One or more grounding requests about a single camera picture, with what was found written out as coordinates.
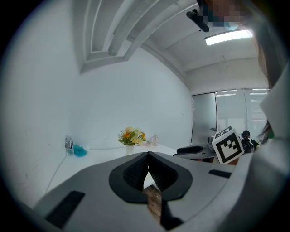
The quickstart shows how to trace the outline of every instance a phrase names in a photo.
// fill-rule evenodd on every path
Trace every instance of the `ceiling light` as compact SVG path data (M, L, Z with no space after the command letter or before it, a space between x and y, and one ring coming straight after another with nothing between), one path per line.
M237 91L237 89L235 89L235 90L217 91L217 92L230 92L230 91Z
M251 92L250 95L266 95L267 92Z
M222 96L234 96L235 93L230 93L230 94L222 94L222 95L216 95L216 97L222 97Z
M220 42L232 40L232 39L242 39L242 38L251 38L253 37L253 33L249 30L239 30L239 31L231 31L225 32L213 36L209 36L204 38L207 45L217 44Z

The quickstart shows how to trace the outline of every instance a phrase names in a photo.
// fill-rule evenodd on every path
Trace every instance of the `flower bouquet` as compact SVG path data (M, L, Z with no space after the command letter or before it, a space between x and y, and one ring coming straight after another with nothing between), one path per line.
M118 137L118 141L127 146L134 146L136 144L143 145L143 141L148 142L145 133L138 128L133 128L132 126L126 127L125 130L122 130Z

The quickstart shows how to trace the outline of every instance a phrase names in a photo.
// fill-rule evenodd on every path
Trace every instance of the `vase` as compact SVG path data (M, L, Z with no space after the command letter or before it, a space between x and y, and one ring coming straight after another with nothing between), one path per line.
M134 146L126 145L126 153L125 155L131 155L134 153Z

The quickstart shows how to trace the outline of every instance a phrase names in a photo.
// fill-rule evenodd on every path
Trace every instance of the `blue cloth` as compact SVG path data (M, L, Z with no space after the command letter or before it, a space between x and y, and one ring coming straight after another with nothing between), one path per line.
M79 145L76 145L76 144L73 146L73 151L74 151L74 154L78 157L82 157L87 154L87 151L84 150L83 147L80 147Z

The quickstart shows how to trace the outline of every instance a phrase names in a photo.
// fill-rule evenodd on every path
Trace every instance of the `glass door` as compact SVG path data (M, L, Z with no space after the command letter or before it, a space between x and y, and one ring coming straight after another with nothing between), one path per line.
M214 93L193 96L192 145L207 144L208 137L216 133L217 107Z

